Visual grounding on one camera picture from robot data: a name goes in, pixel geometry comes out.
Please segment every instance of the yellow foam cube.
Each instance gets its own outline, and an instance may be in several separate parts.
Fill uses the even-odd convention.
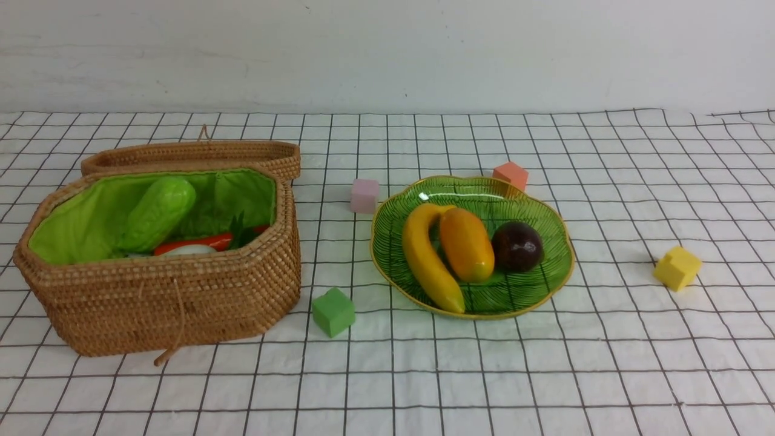
[[[692,283],[702,268],[702,261],[680,245],[673,247],[656,263],[654,277],[668,289],[678,292]]]

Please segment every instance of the green fabric lining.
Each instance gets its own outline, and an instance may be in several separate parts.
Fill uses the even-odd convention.
[[[35,229],[29,248],[52,265],[125,257],[115,246],[126,217],[151,183],[165,175],[185,177],[197,193],[169,241],[226,233],[242,211],[246,227],[274,224],[274,181],[250,169],[120,175],[100,179],[59,205]]]

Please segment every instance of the purple fruit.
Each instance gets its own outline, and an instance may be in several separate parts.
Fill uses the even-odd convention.
[[[527,223],[511,221],[492,235],[495,263],[503,272],[528,272],[543,260],[543,242]]]

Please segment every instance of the wicker basket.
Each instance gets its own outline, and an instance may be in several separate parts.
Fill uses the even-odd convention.
[[[105,169],[50,194],[38,207],[13,259],[54,330],[84,356],[166,350],[254,337],[299,300],[301,258],[290,182],[258,164],[192,162],[168,171],[249,168],[275,181],[275,223],[237,250],[194,256],[126,258],[51,265],[29,239],[52,210],[97,180],[156,172],[156,167]]]
[[[101,151],[81,162],[81,174],[111,171],[119,167],[152,167],[166,170],[170,163],[232,161],[258,164],[289,181],[299,176],[298,145],[273,140],[212,140],[207,126],[192,142],[144,144]]]

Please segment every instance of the pink foam cube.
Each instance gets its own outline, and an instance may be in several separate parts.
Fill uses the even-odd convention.
[[[356,178],[350,196],[350,209],[355,213],[374,213],[377,210],[379,195],[379,182],[369,178]]]
[[[507,181],[519,188],[522,192],[525,191],[528,184],[528,171],[514,162],[506,162],[495,168],[492,171],[492,177]]]

